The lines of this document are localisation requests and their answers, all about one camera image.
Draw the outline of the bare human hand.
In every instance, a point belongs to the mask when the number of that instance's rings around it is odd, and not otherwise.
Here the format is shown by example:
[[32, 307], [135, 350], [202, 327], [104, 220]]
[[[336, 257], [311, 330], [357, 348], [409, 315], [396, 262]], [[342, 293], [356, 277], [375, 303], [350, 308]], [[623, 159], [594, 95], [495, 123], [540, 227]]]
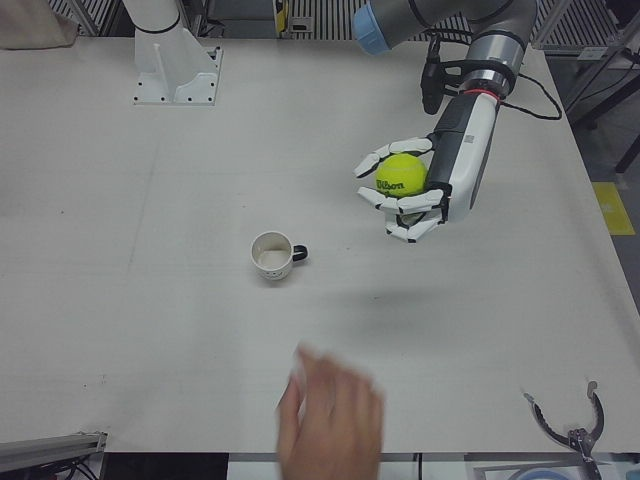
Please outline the bare human hand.
[[283, 479], [377, 479], [385, 399], [371, 378], [328, 354], [296, 349], [299, 367], [278, 403]]

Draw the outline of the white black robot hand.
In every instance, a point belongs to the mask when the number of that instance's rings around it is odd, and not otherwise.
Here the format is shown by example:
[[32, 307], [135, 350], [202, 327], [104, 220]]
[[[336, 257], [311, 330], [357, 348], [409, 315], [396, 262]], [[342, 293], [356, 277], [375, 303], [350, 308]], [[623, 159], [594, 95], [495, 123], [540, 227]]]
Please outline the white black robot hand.
[[386, 144], [354, 169], [365, 178], [394, 154], [431, 154], [424, 191], [395, 198], [362, 186], [358, 195], [385, 215], [386, 233], [410, 244], [472, 211], [488, 160], [500, 99], [481, 89], [468, 90], [447, 104], [434, 130]]

